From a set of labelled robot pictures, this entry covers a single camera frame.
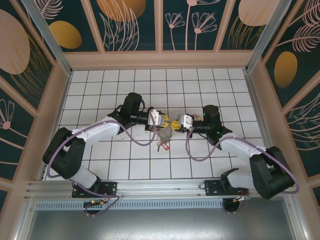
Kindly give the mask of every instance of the flower illustration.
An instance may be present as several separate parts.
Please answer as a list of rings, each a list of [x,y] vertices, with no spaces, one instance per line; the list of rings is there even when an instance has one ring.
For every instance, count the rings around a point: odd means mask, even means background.
[[[192,14],[192,24],[195,32],[194,50],[197,50],[198,34],[209,33],[217,30],[217,24],[214,24],[216,19],[214,13],[203,13],[199,18],[199,12]]]
[[[196,5],[208,5],[208,4],[216,4],[220,2],[220,0],[186,0],[187,4],[191,7]]]
[[[7,106],[4,99],[0,100],[0,129],[10,129],[14,111],[15,104],[12,101],[9,101]]]
[[[181,16],[181,12],[180,13],[173,13],[172,16],[171,16],[171,13],[167,13],[165,15],[165,19],[166,19],[166,22],[168,23],[169,28],[170,28],[172,46],[173,46],[173,50],[175,51],[176,48],[175,48],[175,44],[174,44],[174,37],[172,34],[172,29],[184,26],[185,21],[183,21],[183,17]]]

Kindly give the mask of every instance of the metal plate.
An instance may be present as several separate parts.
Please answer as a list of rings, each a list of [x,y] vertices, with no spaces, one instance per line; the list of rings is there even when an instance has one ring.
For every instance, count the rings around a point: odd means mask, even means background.
[[[103,181],[101,182],[101,188],[98,192],[99,194],[105,194],[103,191],[105,190],[108,195],[116,195],[117,193],[117,182],[115,181]],[[72,198],[74,199],[85,199],[85,198],[99,198],[98,196],[92,195],[86,191],[84,191],[79,186],[75,186],[72,191]]]
[[[241,195],[240,188],[231,188],[228,192],[225,192],[220,184],[220,180],[206,180],[204,181],[205,195],[206,196],[237,196]]]

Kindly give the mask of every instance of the robotic arm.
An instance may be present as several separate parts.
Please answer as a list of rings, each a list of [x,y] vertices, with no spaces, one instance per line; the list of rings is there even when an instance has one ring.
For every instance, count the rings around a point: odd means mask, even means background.
[[[70,141],[65,145],[69,149],[59,150],[51,167],[64,179],[72,180],[91,192],[99,193],[101,179],[81,166],[85,146],[91,146],[103,139],[121,134],[125,131],[124,129],[137,124],[145,125],[146,131],[155,131],[154,126],[164,128],[169,124],[166,122],[165,114],[153,107],[150,107],[147,112],[139,111],[141,103],[144,105],[141,95],[132,92],[125,98],[122,106],[100,122],[86,127],[86,130],[60,128],[47,148],[43,161],[49,165],[62,143],[69,139]],[[203,121],[195,120],[193,115],[184,114],[178,117],[177,122],[179,125],[178,129],[175,128],[177,132],[190,133],[192,131],[192,134],[205,134],[211,145],[214,146],[219,142],[217,147],[220,150],[236,155],[248,164],[247,169],[234,168],[221,175],[220,185],[226,193],[230,189],[245,188],[256,190],[263,198],[270,199],[294,185],[293,179],[283,169],[285,167],[288,170],[289,167],[281,151],[275,146],[260,147],[276,158],[282,166],[259,153],[256,147],[246,144],[243,139],[236,137],[231,130],[225,128],[220,121],[217,106],[207,105],[203,108]]]

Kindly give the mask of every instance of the white tile floor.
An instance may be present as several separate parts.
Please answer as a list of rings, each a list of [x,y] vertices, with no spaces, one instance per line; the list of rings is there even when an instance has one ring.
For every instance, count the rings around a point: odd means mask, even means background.
[[[263,145],[241,69],[75,71],[59,128],[72,130],[101,120],[122,104],[130,92],[141,94],[147,108],[157,108],[168,114],[171,121],[185,113],[202,116],[202,107],[209,104],[219,106],[227,128]],[[146,143],[150,139],[144,126],[134,126],[130,132],[136,140]],[[206,161],[192,161],[185,151],[185,139],[185,134],[173,132],[170,149],[157,152],[156,142],[141,147],[122,133],[86,147],[82,164],[103,180],[210,178],[219,177],[232,167],[244,167],[241,160],[218,149]],[[196,134],[189,146],[199,158],[212,149]]]

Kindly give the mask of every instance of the enclosure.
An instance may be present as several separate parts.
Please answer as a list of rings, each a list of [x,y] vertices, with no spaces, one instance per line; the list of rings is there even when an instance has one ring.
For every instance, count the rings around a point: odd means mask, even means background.
[[[319,19],[319,0],[1,1],[1,239],[319,239]],[[87,217],[43,155],[58,129],[102,120],[131,92],[170,122],[218,106],[237,136],[281,149],[300,191],[252,191],[225,214],[226,196],[201,184],[244,161],[219,149],[194,161],[186,133],[173,131],[168,150],[121,133],[84,150],[82,165],[120,196]],[[196,158],[213,148],[197,134],[188,147]]]

